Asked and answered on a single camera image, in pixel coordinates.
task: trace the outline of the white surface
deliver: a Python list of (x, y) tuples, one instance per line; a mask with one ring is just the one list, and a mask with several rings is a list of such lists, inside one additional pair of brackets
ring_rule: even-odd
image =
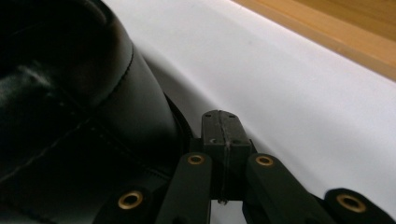
[[(106, 3), (197, 133), (206, 111), (235, 113), (310, 192), (353, 189), (396, 218), (396, 83), (228, 0)], [(212, 223), (243, 223), (238, 206)]]

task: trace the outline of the black leather shoe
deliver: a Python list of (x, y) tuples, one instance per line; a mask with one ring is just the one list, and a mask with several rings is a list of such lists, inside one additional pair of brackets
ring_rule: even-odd
[(0, 222), (152, 222), (191, 135), (118, 19), (3, 0), (0, 32)]

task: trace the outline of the wooden surface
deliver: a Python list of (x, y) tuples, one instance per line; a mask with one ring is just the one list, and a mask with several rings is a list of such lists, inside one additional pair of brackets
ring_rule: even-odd
[(396, 0), (234, 0), (396, 81)]

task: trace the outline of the wooden strip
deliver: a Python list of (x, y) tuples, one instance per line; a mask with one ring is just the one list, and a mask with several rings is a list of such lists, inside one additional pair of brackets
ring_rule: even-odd
[(378, 1), (359, 0), (365, 4), (356, 7), (353, 0), (353, 9), (335, 4), (338, 0), (234, 1), (396, 81), (395, 1), (371, 9), (369, 3)]

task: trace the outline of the brass ring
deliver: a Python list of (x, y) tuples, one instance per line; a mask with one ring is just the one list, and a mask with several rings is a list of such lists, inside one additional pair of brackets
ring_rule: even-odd
[(191, 165), (199, 165), (199, 164), (204, 163), (205, 158), (203, 156), (200, 156), (200, 155), (192, 155), (192, 156), (189, 156), (187, 161)]
[(270, 166), (274, 164), (273, 159), (267, 156), (259, 156), (256, 158), (256, 162), (263, 166)]
[[(129, 198), (129, 197), (133, 197), (134, 198), (134, 201), (132, 203), (128, 203), (127, 202), (126, 199)], [(133, 208), (136, 208), (137, 206), (139, 206), (139, 204), (141, 204), (142, 202), (143, 202), (143, 194), (142, 194), (142, 192), (137, 191), (137, 190), (133, 190), (133, 191), (130, 191), (130, 192), (122, 195), (119, 198), (119, 207), (122, 208), (122, 209), (125, 209), (125, 210), (133, 209)]]
[(367, 209), (366, 205), (361, 200), (348, 194), (337, 195), (337, 202), (346, 209), (356, 213), (363, 213)]

